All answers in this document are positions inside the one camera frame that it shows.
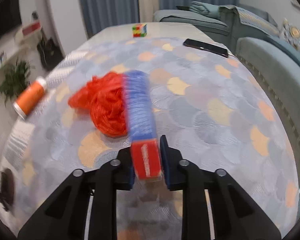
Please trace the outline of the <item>blue snack box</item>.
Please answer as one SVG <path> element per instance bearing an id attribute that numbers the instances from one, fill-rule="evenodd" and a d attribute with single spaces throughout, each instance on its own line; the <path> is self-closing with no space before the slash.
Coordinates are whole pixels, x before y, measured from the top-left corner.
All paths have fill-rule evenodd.
<path id="1" fill-rule="evenodd" d="M 123 100 L 135 173 L 140 180 L 158 178 L 160 154 L 146 73 L 131 70 L 123 75 Z"/>

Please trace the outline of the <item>orange white cup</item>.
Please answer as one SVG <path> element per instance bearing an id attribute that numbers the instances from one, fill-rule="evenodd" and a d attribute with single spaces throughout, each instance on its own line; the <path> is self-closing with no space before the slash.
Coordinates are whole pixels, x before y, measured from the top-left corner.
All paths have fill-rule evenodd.
<path id="1" fill-rule="evenodd" d="M 38 102 L 44 97 L 46 88 L 46 80 L 42 76 L 37 77 L 13 103 L 16 113 L 21 118 L 26 119 Z"/>

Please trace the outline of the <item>patterned grey tablecloth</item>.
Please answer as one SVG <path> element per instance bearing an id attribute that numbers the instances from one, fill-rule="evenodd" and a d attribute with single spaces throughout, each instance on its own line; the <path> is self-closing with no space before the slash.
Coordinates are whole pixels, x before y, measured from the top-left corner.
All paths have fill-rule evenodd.
<path id="1" fill-rule="evenodd" d="M 33 128 L 16 178 L 14 231 L 71 171 L 99 168 L 130 145 L 109 138 L 68 99 L 93 76 L 147 74 L 157 134 L 200 168 L 227 170 L 286 235 L 296 222 L 298 176 L 283 124 L 249 70 L 178 38 L 104 43 L 70 54 L 47 78 L 44 100 L 19 127 Z"/>

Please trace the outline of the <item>green potted plant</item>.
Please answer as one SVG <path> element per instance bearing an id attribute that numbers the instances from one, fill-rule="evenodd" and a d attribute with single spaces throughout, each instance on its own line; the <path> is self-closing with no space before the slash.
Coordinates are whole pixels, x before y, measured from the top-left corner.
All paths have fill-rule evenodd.
<path id="1" fill-rule="evenodd" d="M 9 63 L 4 70 L 4 80 L 0 83 L 0 95 L 7 101 L 16 99 L 30 84 L 31 66 L 25 60 Z"/>

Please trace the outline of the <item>red plastic bag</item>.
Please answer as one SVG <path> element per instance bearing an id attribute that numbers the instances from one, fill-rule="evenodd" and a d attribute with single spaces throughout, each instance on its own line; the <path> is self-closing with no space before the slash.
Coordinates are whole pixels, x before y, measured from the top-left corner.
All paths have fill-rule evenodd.
<path id="1" fill-rule="evenodd" d="M 93 76 L 68 99 L 68 105 L 88 111 L 95 127 L 108 137 L 127 134 L 122 74 L 108 72 L 103 77 Z"/>

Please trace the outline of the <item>black acoustic guitar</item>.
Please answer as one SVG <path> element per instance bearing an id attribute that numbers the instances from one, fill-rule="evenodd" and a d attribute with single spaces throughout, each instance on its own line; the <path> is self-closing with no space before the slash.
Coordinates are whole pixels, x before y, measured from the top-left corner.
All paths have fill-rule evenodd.
<path id="1" fill-rule="evenodd" d="M 44 30 L 41 30 L 42 38 L 37 44 L 42 67 L 46 71 L 53 70 L 63 59 L 64 56 L 52 38 L 47 39 Z"/>

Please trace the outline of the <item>black smartphone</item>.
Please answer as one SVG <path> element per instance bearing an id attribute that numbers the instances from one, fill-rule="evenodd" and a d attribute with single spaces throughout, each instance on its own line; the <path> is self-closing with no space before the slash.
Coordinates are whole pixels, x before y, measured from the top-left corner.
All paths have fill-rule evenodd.
<path id="1" fill-rule="evenodd" d="M 186 47 L 190 47 L 190 48 L 194 48 L 194 49 L 198 49 L 198 50 L 203 50 L 203 51 L 208 51 L 210 53 L 228 58 L 229 57 L 229 53 L 228 50 L 210 43 L 206 43 L 206 42 L 201 42 L 201 41 L 197 41 L 197 40 L 192 40 L 187 38 L 184 42 L 183 45 Z"/>

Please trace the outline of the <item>teal sofa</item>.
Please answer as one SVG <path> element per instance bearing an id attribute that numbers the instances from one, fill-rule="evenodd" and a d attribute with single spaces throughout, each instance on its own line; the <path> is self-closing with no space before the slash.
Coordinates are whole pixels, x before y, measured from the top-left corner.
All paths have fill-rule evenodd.
<path id="1" fill-rule="evenodd" d="M 243 5 L 219 5 L 220 19 L 189 7 L 162 9 L 155 22 L 189 23 L 230 51 L 266 91 L 288 133 L 300 182 L 300 52 L 279 38 L 274 19 L 265 11 Z"/>

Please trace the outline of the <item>black television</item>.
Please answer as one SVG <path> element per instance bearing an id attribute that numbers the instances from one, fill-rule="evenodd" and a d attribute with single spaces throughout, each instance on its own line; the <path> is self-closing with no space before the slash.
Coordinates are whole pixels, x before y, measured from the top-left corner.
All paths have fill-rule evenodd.
<path id="1" fill-rule="evenodd" d="M 19 0 L 3 0 L 0 3 L 0 39 L 19 26 L 21 26 Z"/>

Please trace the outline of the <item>floral cushion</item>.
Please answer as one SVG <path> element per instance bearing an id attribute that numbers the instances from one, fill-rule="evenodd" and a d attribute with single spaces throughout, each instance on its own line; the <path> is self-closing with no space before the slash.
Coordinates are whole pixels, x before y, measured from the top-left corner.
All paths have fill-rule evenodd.
<path id="1" fill-rule="evenodd" d="M 300 52 L 300 29 L 291 25 L 286 18 L 282 22 L 280 38 Z"/>

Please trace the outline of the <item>white refrigerator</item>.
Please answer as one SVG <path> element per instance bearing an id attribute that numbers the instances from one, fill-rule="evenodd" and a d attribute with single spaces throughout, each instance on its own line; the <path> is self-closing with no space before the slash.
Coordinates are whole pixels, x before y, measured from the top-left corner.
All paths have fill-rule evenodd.
<path id="1" fill-rule="evenodd" d="M 58 44 L 68 55 L 87 41 L 80 0 L 47 0 Z"/>

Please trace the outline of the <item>colourful puzzle cube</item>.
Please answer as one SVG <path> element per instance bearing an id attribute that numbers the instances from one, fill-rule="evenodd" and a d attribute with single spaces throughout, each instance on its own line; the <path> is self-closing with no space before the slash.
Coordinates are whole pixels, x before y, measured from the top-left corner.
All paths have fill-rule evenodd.
<path id="1" fill-rule="evenodd" d="M 147 24 L 135 24 L 132 26 L 133 37 L 145 37 L 147 35 Z"/>

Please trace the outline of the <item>folded teal blanket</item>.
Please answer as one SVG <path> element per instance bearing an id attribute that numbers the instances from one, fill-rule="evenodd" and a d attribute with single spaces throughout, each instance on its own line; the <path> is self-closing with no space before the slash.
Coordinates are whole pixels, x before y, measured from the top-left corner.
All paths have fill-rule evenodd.
<path id="1" fill-rule="evenodd" d="M 209 18 L 220 19 L 218 5 L 192 1 L 189 10 Z"/>

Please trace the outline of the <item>blue curtain left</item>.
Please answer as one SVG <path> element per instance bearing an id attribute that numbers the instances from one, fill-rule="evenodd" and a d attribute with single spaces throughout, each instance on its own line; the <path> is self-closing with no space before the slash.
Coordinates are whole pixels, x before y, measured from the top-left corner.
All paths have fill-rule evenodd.
<path id="1" fill-rule="evenodd" d="M 115 25 L 139 23 L 139 0 L 80 0 L 89 38 Z"/>

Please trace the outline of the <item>white wall shelf unit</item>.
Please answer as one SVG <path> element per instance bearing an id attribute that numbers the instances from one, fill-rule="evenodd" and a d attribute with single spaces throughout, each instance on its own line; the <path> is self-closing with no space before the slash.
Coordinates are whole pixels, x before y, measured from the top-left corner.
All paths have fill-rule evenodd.
<path id="1" fill-rule="evenodd" d="M 4 80 L 5 70 L 20 60 L 30 64 L 31 81 L 45 75 L 37 50 L 41 39 L 42 26 L 39 21 L 14 29 L 0 39 L 0 83 Z"/>

